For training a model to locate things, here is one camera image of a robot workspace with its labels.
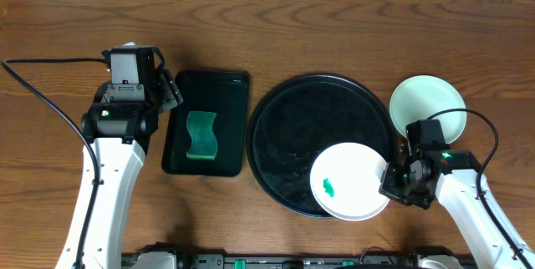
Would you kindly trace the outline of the white plate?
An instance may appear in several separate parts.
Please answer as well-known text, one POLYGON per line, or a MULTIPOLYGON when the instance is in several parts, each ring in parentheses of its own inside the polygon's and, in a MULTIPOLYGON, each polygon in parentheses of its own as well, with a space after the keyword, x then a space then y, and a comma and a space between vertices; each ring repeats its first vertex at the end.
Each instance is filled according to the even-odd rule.
POLYGON ((370 147, 340 143, 322 151, 312 164, 309 184, 328 214, 344 221, 377 216, 389 199, 379 193, 386 160, 370 147))

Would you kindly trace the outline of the green wavy sponge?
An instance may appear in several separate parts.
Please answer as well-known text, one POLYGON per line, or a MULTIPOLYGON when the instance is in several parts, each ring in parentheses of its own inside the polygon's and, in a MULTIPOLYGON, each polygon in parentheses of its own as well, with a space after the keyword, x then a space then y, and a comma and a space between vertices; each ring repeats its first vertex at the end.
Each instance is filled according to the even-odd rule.
POLYGON ((191 111, 186 119, 186 129, 191 137, 191 146, 186 157, 191 160, 214 160, 218 143, 213 131, 217 114, 213 112, 191 111))

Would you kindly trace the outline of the pale green plate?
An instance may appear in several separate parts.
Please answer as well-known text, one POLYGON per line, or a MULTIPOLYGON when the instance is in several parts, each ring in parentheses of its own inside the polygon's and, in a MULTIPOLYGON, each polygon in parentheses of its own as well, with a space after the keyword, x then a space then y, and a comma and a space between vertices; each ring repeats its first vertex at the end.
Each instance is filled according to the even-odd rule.
POLYGON ((460 93, 444 79, 417 75, 400 83, 390 97, 389 112, 398 132, 407 138, 406 126, 448 109, 464 109, 460 93))

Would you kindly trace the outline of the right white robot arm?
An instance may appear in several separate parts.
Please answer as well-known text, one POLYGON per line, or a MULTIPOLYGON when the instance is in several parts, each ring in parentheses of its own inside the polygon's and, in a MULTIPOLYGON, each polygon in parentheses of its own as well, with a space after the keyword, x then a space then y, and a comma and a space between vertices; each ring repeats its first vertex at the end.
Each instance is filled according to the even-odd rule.
POLYGON ((422 145, 403 164, 390 162, 379 193, 405 206, 429 209, 437 200, 456 223, 480 268, 533 268, 534 251, 516 232, 472 152, 422 145))

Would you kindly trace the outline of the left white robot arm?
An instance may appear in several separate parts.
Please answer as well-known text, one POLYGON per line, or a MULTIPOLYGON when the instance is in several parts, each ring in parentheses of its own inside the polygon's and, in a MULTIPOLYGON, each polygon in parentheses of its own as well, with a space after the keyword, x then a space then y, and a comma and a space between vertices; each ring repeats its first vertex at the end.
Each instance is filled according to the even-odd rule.
POLYGON ((182 97, 154 46, 103 53, 111 79, 82 118, 84 166, 59 268, 119 268, 130 199, 161 113, 182 97))

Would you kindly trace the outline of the dark green rectangular tray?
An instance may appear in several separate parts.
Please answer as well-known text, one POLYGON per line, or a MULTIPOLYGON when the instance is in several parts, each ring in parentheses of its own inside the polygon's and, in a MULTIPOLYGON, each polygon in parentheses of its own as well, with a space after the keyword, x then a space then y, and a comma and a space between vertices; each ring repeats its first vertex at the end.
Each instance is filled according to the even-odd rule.
POLYGON ((184 70, 183 102, 171 110, 161 168, 170 175, 233 177, 242 170, 249 76, 184 70))

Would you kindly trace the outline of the round black tray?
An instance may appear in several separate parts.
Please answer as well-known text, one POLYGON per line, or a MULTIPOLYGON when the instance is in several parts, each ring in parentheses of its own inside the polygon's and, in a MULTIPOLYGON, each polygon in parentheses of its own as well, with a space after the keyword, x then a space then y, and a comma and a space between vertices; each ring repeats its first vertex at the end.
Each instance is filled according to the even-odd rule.
POLYGON ((369 146, 396 160, 398 136, 380 99, 361 83, 337 74, 305 74, 266 94, 247 127, 252 173, 277 203, 303 216, 327 218, 309 177, 317 156, 331 145, 369 146))

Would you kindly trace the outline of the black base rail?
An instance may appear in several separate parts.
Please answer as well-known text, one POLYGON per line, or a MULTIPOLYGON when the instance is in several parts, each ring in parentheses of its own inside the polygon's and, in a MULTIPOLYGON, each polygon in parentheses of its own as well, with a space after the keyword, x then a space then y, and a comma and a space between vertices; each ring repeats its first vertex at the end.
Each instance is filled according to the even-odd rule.
POLYGON ((329 268, 476 268, 471 256, 456 256, 443 246, 421 246, 392 252, 372 246, 358 255, 320 256, 227 254, 224 250, 188 254, 157 242, 136 254, 124 254, 122 268, 176 269, 329 269, 329 268))

